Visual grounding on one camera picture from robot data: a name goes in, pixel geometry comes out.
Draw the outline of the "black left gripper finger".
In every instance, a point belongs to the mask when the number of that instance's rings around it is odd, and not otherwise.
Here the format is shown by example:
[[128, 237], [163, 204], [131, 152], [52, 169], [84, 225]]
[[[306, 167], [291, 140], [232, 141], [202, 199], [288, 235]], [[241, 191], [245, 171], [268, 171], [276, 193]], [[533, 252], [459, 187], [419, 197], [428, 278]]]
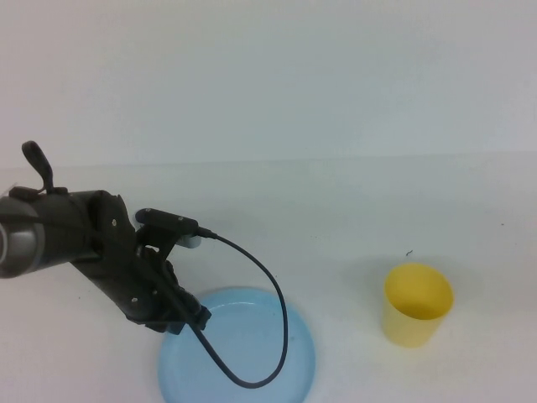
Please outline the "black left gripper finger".
[[210, 319], [210, 311], [203, 306], [198, 300], [193, 302], [184, 302], [182, 304], [181, 313], [184, 318], [184, 322], [189, 326], [192, 325], [194, 328], [199, 330], [204, 330], [206, 324]]
[[175, 289], [175, 293], [181, 300], [182, 304], [188, 311], [196, 311], [197, 299], [189, 291], [187, 291], [180, 285], [180, 282], [178, 281], [178, 278], [175, 274], [174, 267], [169, 261], [166, 261], [166, 270], [169, 275], [170, 281]]

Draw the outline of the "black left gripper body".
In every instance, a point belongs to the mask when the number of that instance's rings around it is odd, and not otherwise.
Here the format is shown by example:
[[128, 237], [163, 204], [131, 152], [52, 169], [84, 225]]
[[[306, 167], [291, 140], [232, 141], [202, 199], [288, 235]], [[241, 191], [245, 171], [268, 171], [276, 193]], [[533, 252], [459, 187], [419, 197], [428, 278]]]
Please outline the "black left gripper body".
[[154, 286], [139, 275], [135, 259], [143, 259], [172, 285], [166, 263], [160, 261], [156, 252], [138, 244], [123, 199], [106, 191], [82, 191], [75, 197], [77, 205], [86, 209], [92, 228], [109, 238], [93, 239], [96, 257], [76, 260], [75, 268], [112, 300], [130, 322], [160, 333], [179, 334], [184, 321], [171, 311]]

